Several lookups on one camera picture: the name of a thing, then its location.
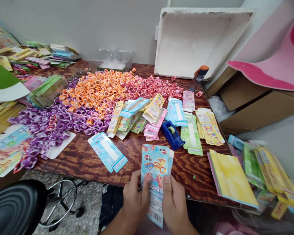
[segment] left hand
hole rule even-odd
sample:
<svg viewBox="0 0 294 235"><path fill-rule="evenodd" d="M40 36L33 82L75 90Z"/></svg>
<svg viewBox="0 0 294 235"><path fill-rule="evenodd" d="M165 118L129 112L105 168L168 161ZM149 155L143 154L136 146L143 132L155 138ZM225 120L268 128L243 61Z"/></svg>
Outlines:
<svg viewBox="0 0 294 235"><path fill-rule="evenodd" d="M145 152L148 152L148 148L146 148L145 145L143 145L143 150L144 150Z"/></svg>
<svg viewBox="0 0 294 235"><path fill-rule="evenodd" d="M136 231L140 221L147 213L150 203L149 187L151 183L151 173L145 175L143 188L139 191L141 170L132 173L131 180L126 183L123 189L122 217L124 222Z"/></svg>

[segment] wooden table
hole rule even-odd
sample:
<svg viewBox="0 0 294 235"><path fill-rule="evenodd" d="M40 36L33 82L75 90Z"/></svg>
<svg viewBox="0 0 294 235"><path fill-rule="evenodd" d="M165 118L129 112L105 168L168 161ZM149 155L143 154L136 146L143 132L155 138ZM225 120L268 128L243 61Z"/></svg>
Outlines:
<svg viewBox="0 0 294 235"><path fill-rule="evenodd" d="M89 67L88 63L79 60L74 65L65 69L52 67L51 70L42 71L41 69L37 69L33 70L32 73L41 76L48 76L56 73L65 75L68 78L72 76L77 69L86 67ZM133 64L133 68L136 68L135 75L139 75L142 78L148 78L150 75L154 74L153 65ZM177 82L180 87L187 89L190 80L176 79L174 82ZM210 108L205 94L199 98L195 98L196 108ZM40 171L63 174L74 178L124 186L125 183L129 181L132 172L140 169L142 145L146 143L143 134L130 132L124 140L120 140L118 137L111 139L119 150L128 158L128 162L118 173L109 173L107 171L87 142L90 137L91 136L87 136L84 133L76 133L76 137L73 141L56 159L46 161L40 159L35 168ZM209 149L213 149L218 153L230 154L227 144L225 143L223 146L212 146L206 144L203 140L201 143L204 156L188 154L187 150L183 148L174 152L172 174L176 180L185 187L187 197L189 196L192 200L224 206L250 208L220 197L217 194L206 153L209 152ZM161 132L159 132L158 141L150 141L148 144L170 147Z"/></svg>

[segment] styrofoam tray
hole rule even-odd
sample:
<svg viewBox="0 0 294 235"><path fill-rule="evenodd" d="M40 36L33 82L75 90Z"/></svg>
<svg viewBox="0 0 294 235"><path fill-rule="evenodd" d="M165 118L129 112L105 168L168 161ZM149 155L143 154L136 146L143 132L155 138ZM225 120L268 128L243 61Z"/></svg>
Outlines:
<svg viewBox="0 0 294 235"><path fill-rule="evenodd" d="M254 10L245 8L163 8L155 74L192 79L202 65L210 78L247 27Z"/></svg>

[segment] hand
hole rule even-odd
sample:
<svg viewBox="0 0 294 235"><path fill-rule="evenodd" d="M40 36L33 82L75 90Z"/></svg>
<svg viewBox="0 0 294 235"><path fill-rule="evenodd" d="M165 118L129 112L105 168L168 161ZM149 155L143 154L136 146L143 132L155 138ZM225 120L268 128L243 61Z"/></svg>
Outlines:
<svg viewBox="0 0 294 235"><path fill-rule="evenodd" d="M172 234L198 234L188 219L185 189L173 176L163 177L162 213Z"/></svg>
<svg viewBox="0 0 294 235"><path fill-rule="evenodd" d="M139 191L140 170L132 173L131 180L123 189L123 207L116 217L101 233L102 235L130 235L134 234L142 218L146 215L150 202L149 186L151 173L145 174L143 188Z"/></svg>
<svg viewBox="0 0 294 235"><path fill-rule="evenodd" d="M138 191L140 185L141 170L132 173L131 180L127 182L123 190L124 203L122 207L122 217L125 223L136 231L140 221L146 215L150 203L149 187L151 183L151 173L145 174L143 189Z"/></svg>

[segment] tiled floor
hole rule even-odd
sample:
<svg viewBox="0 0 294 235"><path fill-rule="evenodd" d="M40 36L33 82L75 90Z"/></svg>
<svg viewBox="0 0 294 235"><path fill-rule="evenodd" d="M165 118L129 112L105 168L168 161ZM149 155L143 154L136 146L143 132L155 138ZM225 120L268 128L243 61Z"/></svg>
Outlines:
<svg viewBox="0 0 294 235"><path fill-rule="evenodd" d="M43 173L40 171L27 171L21 180L35 179L43 182L46 188L49 188L54 183L60 181L63 178L61 175L55 175L50 173ZM68 183L63 186L63 193L71 188ZM47 228L37 226L34 234L39 235L95 235L97 234L99 225L99 216L101 208L101 195L102 184L89 182L86 186L80 186L77 190L77 198L75 200L72 210L76 210L79 207L85 208L85 213L82 217L76 218L75 215L67 215L59 224L55 231L49 232ZM65 199L65 203L70 206L73 200L73 196L68 196ZM43 215L44 219L49 213L49 210L45 210ZM54 219L60 219L64 214L64 210L57 206L52 214L50 221Z"/></svg>

